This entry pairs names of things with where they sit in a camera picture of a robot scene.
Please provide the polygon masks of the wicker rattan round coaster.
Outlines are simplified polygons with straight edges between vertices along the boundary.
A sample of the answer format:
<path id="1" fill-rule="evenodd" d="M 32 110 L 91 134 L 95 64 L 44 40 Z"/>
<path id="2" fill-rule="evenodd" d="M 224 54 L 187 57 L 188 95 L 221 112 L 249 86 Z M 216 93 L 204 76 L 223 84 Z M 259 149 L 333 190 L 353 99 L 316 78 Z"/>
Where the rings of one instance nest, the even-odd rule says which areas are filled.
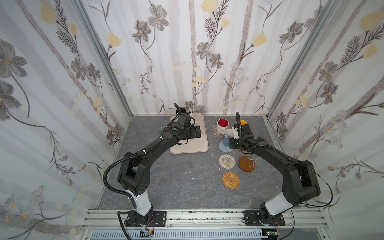
<path id="1" fill-rule="evenodd" d="M 234 172 L 226 172 L 222 176 L 222 183 L 228 189 L 236 189 L 240 185 L 240 178 Z"/>

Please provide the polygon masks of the glossy brown round coaster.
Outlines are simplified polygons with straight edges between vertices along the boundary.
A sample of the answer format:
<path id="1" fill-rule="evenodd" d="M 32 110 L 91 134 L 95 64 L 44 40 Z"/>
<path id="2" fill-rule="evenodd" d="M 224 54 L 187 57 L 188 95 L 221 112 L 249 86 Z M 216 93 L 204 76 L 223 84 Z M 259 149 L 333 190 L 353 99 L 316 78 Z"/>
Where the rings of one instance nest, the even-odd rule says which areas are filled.
<path id="1" fill-rule="evenodd" d="M 238 159 L 238 166 L 242 171 L 250 173 L 256 168 L 256 162 L 247 156 L 243 156 Z"/>

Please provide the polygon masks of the light blue woven coaster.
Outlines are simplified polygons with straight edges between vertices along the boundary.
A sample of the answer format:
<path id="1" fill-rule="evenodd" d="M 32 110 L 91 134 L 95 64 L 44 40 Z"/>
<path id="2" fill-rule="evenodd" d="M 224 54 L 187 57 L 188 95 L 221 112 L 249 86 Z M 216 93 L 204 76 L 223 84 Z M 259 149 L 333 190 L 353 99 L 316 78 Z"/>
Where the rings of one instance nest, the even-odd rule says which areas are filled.
<path id="1" fill-rule="evenodd" d="M 220 143 L 219 143 L 219 149 L 220 149 L 222 152 L 224 152 L 224 153 L 230 153 L 230 152 L 233 151 L 233 150 L 230 149 L 228 146 L 225 146 L 224 143 L 223 143 L 223 141 L 220 141 Z"/>

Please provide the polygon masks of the white mug red inside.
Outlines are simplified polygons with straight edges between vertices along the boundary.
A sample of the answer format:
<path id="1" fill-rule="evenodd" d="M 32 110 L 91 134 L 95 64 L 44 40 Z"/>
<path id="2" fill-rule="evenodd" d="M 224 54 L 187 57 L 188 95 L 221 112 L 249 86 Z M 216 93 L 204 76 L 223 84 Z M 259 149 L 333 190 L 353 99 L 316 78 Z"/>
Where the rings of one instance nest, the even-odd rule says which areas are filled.
<path id="1" fill-rule="evenodd" d="M 217 121 L 217 124 L 216 124 L 217 131 L 220 132 L 221 134 L 224 134 L 224 131 L 228 129 L 229 125 L 230 123 L 227 119 L 221 118 Z"/>

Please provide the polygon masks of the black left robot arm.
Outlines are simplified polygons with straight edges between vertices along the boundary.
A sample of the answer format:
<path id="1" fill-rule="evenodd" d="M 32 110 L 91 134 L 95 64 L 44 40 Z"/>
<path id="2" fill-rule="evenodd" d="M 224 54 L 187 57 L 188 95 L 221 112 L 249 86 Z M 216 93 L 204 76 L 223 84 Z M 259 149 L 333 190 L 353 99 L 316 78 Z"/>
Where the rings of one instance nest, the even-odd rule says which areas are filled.
<path id="1" fill-rule="evenodd" d="M 202 131 L 196 126 L 196 120 L 188 113 L 179 111 L 159 133 L 159 137 L 136 153 L 128 152 L 124 157 L 109 165 L 103 174 L 105 187 L 117 194 L 128 197 L 134 209 L 126 214 L 134 214 L 135 223 L 148 226 L 153 221 L 153 205 L 147 189 L 151 181 L 151 167 L 168 149 L 180 141 L 200 138 Z M 123 188 L 118 190 L 108 182 L 109 172 L 120 165 L 118 183 Z"/>

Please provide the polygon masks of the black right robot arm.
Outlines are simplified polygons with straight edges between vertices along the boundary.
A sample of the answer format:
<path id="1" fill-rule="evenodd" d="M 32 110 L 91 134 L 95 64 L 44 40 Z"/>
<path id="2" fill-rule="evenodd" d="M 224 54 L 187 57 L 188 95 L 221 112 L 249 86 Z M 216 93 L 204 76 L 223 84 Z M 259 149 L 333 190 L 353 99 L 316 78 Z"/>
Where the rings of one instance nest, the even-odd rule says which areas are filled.
<path id="1" fill-rule="evenodd" d="M 261 157 L 283 176 L 282 190 L 272 199 L 262 203 L 258 219 L 262 225 L 270 225 L 280 219 L 282 213 L 321 194 L 314 166 L 309 161 L 299 161 L 273 147 L 262 137 L 255 137 L 249 124 L 234 124 L 234 137 L 230 148 Z"/>

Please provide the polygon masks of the blue patterned mug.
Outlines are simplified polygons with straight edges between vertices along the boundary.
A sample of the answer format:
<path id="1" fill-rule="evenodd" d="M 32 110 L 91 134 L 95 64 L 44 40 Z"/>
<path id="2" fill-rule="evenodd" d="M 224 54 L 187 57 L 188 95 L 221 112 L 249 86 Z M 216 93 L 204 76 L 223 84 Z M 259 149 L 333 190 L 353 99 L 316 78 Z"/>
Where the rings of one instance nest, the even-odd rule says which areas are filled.
<path id="1" fill-rule="evenodd" d="M 234 138 L 234 130 L 233 129 L 227 129 L 224 131 L 224 139 L 223 139 L 223 146 L 229 147 L 230 146 L 230 139 Z"/>

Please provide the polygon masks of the pink flower silicone coaster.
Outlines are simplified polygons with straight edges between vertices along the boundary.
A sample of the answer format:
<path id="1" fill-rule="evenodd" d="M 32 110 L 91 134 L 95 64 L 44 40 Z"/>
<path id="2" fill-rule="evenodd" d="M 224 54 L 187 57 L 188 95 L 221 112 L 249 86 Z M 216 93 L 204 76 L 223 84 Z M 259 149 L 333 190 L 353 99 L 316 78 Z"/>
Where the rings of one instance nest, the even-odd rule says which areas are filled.
<path id="1" fill-rule="evenodd" d="M 212 126 L 213 135 L 215 138 L 223 138 L 223 134 L 217 131 L 217 126 Z"/>

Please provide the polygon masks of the multicolour woven round coaster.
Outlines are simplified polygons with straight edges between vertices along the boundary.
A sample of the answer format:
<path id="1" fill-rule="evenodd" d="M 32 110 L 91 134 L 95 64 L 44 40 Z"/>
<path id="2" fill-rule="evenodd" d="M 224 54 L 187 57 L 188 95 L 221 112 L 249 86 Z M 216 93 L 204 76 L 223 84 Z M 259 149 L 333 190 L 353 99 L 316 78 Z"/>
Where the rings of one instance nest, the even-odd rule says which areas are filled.
<path id="1" fill-rule="evenodd" d="M 219 163 L 225 169 L 232 169 L 236 164 L 236 160 L 231 155 L 221 155 L 219 158 Z"/>

